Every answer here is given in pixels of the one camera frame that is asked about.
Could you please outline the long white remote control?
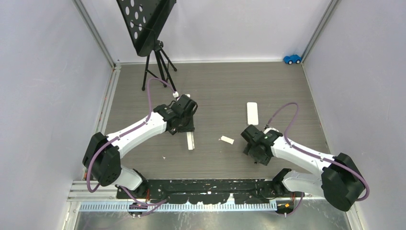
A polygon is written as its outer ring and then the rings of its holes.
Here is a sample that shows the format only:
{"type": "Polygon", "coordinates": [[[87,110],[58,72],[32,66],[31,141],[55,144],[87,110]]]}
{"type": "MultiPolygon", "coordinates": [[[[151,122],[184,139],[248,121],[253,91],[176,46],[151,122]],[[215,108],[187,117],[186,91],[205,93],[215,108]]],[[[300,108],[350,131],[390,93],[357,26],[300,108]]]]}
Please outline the long white remote control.
{"type": "Polygon", "coordinates": [[[187,135],[188,150],[194,150],[195,144],[193,132],[187,132],[186,135],[187,135]]]}

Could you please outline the narrow white battery cover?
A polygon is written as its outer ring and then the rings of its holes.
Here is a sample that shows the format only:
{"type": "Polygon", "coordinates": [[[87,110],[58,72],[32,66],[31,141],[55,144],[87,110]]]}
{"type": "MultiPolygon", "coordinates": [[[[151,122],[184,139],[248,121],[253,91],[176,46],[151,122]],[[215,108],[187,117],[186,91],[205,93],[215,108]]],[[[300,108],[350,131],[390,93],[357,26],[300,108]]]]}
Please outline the narrow white battery cover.
{"type": "Polygon", "coordinates": [[[223,141],[223,142],[226,142],[226,143],[229,143],[229,144],[231,144],[231,145],[233,145],[234,144],[234,139],[232,139],[232,138],[229,138],[229,137],[226,137],[226,136],[221,136],[220,138],[219,138],[219,140],[220,141],[223,141]]]}

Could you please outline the white remote with dark buttons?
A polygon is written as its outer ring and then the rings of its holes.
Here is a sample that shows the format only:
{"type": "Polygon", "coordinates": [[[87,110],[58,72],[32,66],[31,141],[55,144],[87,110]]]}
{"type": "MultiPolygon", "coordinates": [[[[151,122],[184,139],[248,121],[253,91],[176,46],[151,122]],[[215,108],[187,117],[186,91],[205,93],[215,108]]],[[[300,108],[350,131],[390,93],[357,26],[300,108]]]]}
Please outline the white remote with dark buttons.
{"type": "Polygon", "coordinates": [[[247,124],[257,126],[259,124],[258,104],[247,102],[247,124]]]}

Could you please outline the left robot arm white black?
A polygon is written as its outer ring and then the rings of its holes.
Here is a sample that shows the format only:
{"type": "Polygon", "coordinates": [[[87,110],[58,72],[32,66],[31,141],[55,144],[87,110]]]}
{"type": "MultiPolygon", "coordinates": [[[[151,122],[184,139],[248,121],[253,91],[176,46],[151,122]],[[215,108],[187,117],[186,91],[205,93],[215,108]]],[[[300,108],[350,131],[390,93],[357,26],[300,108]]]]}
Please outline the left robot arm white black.
{"type": "Polygon", "coordinates": [[[91,178],[98,186],[117,185],[125,187],[135,198],[147,192],[146,179],[135,169],[122,165],[122,158],[146,140],[169,132],[194,131],[193,116],[198,104],[183,94],[169,105],[159,105],[145,118],[115,133],[94,134],[89,141],[82,163],[87,168],[87,183],[91,178]]]}

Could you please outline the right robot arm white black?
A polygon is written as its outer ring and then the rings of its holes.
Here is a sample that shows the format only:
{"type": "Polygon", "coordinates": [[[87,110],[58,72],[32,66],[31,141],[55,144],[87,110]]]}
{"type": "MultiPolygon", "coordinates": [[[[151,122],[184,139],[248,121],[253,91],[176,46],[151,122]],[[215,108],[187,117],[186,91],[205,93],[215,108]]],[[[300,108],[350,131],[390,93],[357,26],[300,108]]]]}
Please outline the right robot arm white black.
{"type": "Polygon", "coordinates": [[[260,131],[249,125],[241,133],[247,142],[244,154],[256,163],[268,165],[271,158],[279,158],[307,170],[300,173],[283,168],[272,180],[278,196],[303,192],[323,197],[340,211],[349,211],[361,194],[366,193],[362,175],[350,156],[337,156],[315,151],[286,138],[274,128],[260,131]]]}

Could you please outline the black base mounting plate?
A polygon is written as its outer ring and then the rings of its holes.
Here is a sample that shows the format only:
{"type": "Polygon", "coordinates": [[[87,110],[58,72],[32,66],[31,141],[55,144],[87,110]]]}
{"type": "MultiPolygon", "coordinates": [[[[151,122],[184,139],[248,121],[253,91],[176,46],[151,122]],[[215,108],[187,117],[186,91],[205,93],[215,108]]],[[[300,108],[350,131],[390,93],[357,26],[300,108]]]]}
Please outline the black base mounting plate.
{"type": "Polygon", "coordinates": [[[235,204],[265,204],[276,198],[303,197],[290,192],[271,179],[148,179],[135,190],[117,186],[118,199],[142,200],[152,204],[204,205],[224,204],[230,198],[235,204]]]}

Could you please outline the blue toy car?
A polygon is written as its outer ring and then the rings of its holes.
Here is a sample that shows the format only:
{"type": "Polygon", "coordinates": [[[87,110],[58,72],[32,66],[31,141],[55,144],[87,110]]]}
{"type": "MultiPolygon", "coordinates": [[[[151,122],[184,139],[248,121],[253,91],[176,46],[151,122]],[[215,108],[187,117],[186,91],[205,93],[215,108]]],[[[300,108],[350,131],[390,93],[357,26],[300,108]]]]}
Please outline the blue toy car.
{"type": "Polygon", "coordinates": [[[300,64],[302,62],[302,58],[299,55],[290,55],[290,56],[285,56],[283,58],[283,61],[285,64],[291,65],[291,64],[300,64]]]}

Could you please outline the black music stand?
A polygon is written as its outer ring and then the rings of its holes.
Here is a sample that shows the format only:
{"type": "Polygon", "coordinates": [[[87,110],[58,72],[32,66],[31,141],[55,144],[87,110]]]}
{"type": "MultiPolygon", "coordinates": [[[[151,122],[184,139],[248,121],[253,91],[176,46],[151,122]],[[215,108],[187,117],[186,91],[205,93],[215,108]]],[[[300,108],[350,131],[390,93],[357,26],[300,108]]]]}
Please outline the black music stand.
{"type": "Polygon", "coordinates": [[[169,68],[176,72],[170,58],[164,51],[164,44],[158,39],[168,17],[171,13],[175,0],[117,0],[125,26],[131,37],[136,54],[139,57],[146,57],[146,66],[142,90],[146,89],[147,75],[164,81],[176,90],[169,68]],[[150,56],[155,55],[160,76],[158,77],[148,69],[150,56]]]}

